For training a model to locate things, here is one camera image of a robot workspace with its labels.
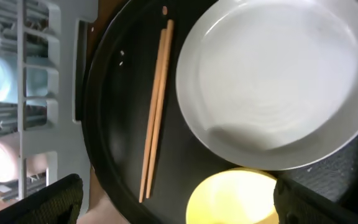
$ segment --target light blue cup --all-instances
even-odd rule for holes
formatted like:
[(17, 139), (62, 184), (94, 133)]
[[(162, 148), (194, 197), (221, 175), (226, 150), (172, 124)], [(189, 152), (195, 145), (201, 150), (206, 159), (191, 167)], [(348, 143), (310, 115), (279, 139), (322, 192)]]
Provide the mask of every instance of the light blue cup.
[[(46, 58), (28, 57), (27, 62), (46, 65)], [(45, 96), (48, 93), (46, 70), (27, 69), (27, 96)], [(17, 58), (0, 56), (0, 103), (17, 103)], [(29, 100), (28, 105), (46, 106), (44, 100)]]

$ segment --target chopstick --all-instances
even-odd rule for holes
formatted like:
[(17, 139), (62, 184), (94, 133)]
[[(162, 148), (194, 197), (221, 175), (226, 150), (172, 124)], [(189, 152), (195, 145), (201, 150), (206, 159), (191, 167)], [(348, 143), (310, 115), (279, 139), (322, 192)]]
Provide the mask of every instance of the chopstick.
[(170, 19), (168, 20), (167, 34), (165, 36), (165, 42), (163, 47), (162, 71), (161, 71), (160, 85), (158, 87), (157, 109), (154, 119), (152, 147), (151, 147), (151, 155), (149, 161), (149, 174), (147, 176), (146, 198), (150, 198), (150, 191), (153, 181), (155, 156), (157, 153), (158, 134), (160, 132), (160, 125), (161, 125), (161, 116), (162, 116), (162, 108), (163, 108), (163, 101), (164, 101), (165, 84), (167, 82), (172, 35), (173, 35), (173, 20)]
[(146, 135), (146, 142), (145, 142), (145, 146), (144, 146), (142, 180), (140, 182), (139, 203), (143, 202), (144, 187), (145, 187), (146, 175), (147, 175), (147, 167), (149, 166), (150, 147), (151, 147), (151, 143), (152, 143), (155, 110), (157, 109), (158, 88), (160, 86), (161, 71), (162, 71), (162, 59), (163, 59), (163, 53), (164, 53), (163, 50), (164, 50), (166, 33), (167, 33), (166, 29), (161, 30), (160, 44), (158, 46), (157, 63), (155, 66), (155, 74), (154, 74), (154, 82), (153, 82), (153, 90), (152, 90), (152, 99), (151, 99), (151, 103), (150, 103), (149, 122), (147, 125), (147, 135)]

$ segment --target dish rack frame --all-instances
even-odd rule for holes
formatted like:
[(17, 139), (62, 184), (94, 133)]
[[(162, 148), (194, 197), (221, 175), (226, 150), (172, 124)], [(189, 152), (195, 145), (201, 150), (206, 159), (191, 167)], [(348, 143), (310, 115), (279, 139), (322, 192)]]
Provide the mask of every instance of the dish rack frame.
[[(86, 152), (81, 121), (76, 118), (76, 97), (81, 97), (81, 82), (86, 64), (87, 22), (98, 16), (98, 2), (92, 0), (38, 0), (49, 9), (48, 30), (25, 26), (27, 0), (17, 0), (17, 130), (20, 134), (19, 200), (27, 194), (26, 159), (44, 153), (48, 158), (47, 185), (69, 174), (78, 174), (83, 181), (81, 214), (89, 207), (90, 160)], [(48, 42), (50, 64), (26, 61), (27, 34)], [(48, 71), (48, 94), (27, 96), (26, 68)], [(47, 123), (26, 127), (26, 101), (47, 102)]]

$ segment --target round black tray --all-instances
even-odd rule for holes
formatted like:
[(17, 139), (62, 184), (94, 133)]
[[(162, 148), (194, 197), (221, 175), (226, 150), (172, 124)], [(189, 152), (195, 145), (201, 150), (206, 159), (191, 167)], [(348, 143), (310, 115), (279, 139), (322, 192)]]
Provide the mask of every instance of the round black tray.
[[(129, 0), (96, 49), (83, 97), (83, 132), (96, 175), (131, 223), (185, 223), (187, 201), (205, 178), (236, 167), (205, 148), (186, 125), (175, 75), (181, 47), (194, 23), (216, 0)], [(162, 15), (168, 7), (168, 17)], [(175, 21), (152, 198), (138, 202), (145, 134), (161, 29)], [(290, 177), (358, 212), (358, 137), (331, 157)]]

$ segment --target dishwasher rack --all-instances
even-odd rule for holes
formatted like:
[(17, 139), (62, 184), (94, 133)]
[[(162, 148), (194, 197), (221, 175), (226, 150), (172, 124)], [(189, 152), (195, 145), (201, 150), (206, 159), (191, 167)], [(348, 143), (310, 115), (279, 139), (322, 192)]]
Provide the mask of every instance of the dishwasher rack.
[[(88, 209), (90, 161), (81, 122), (76, 118), (76, 98), (81, 96), (85, 71), (86, 23), (93, 22), (97, 15), (98, 2), (93, 0), (0, 0), (0, 54), (17, 56), (19, 92), (15, 121), (21, 143), (18, 189), (14, 194), (19, 199), (35, 188), (27, 178), (26, 159), (44, 153), (48, 169), (46, 177), (38, 183), (50, 185), (69, 174), (78, 174), (84, 189), (80, 214)], [(40, 18), (47, 23), (46, 27), (40, 24)], [(48, 57), (49, 64), (27, 63), (30, 55)], [(46, 96), (27, 96), (26, 68), (48, 72)], [(29, 100), (47, 102), (45, 125), (30, 127), (31, 114), (26, 109)]]

